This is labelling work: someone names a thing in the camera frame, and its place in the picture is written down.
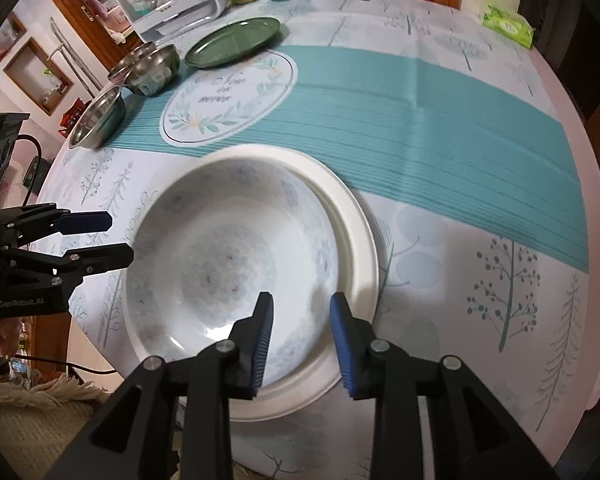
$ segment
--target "green plate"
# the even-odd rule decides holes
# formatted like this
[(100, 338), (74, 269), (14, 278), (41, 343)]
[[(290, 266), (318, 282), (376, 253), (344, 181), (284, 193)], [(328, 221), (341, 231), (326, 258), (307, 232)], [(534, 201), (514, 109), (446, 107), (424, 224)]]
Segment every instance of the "green plate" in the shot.
[(276, 18), (249, 18), (230, 23), (192, 46), (184, 62), (195, 68), (213, 68), (242, 59), (258, 50), (280, 30)]

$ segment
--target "stainless steel bowl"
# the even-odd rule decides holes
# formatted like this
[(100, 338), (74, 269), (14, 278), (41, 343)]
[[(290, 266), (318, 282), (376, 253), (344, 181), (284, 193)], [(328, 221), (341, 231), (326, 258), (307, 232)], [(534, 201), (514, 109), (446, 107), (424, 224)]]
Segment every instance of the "stainless steel bowl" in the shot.
[(176, 79), (180, 57), (173, 45), (164, 46), (138, 61), (125, 78), (134, 94), (152, 96)]
[(126, 75), (131, 72), (131, 69), (134, 67), (134, 65), (147, 54), (154, 52), (155, 49), (156, 47), (153, 41), (149, 41), (149, 43), (135, 47), (135, 49), (123, 57), (115, 65), (115, 67), (110, 70), (107, 78), (109, 78), (109, 81), (111, 81), (114, 85), (122, 85)]
[(122, 87), (116, 85), (93, 100), (71, 130), (69, 149), (97, 148), (110, 137), (125, 116), (121, 92)]

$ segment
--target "tablecloth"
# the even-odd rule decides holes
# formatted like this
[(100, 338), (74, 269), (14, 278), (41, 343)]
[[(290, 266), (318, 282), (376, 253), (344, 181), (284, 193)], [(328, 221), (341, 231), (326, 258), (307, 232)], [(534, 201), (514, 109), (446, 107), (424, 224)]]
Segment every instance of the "tablecloth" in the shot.
[[(420, 0), (261, 0), (175, 44), (184, 54), (249, 16), (279, 18), (282, 42), (233, 68), (183, 70), (164, 94), (127, 98), (125, 122), (103, 149), (62, 149), (40, 200), (107, 210), (114, 225), (36, 248), (61, 254), (131, 240), (168, 184), (165, 166), (184, 172), (239, 142), (302, 150), (367, 213), (382, 285), (376, 332), (415, 356), (459, 355), (555, 461), (570, 437), (564, 424), (573, 433), (592, 385), (578, 378), (591, 381), (600, 323), (589, 319), (600, 304), (588, 301), (581, 169), (530, 54)], [(138, 360), (124, 325), (124, 276), (85, 280), (71, 308), (126, 374)], [(585, 341), (596, 350), (586, 367)], [(570, 399), (575, 410), (565, 408)], [(276, 478), (365, 476), (372, 411), (338, 384), (292, 415), (233, 424), (234, 458)]]

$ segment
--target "white bowl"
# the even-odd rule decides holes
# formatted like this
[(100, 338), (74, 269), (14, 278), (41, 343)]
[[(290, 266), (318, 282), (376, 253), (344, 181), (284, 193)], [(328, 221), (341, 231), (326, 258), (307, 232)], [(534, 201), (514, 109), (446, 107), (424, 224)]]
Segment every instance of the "white bowl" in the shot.
[(132, 245), (127, 314), (149, 354), (196, 355), (266, 290), (266, 385), (295, 370), (328, 323), (338, 283), (331, 223), (302, 180), (269, 162), (203, 162), (154, 203)]

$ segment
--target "cabinet handle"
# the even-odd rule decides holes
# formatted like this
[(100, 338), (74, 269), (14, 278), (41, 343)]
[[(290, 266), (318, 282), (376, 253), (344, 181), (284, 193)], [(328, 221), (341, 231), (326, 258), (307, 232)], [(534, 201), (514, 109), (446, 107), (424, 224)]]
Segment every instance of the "cabinet handle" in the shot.
[(89, 19), (90, 22), (95, 21), (93, 14), (91, 13), (91, 11), (89, 9), (87, 9), (86, 6), (82, 6), (81, 9), (82, 9), (82, 12), (84, 12), (84, 15)]

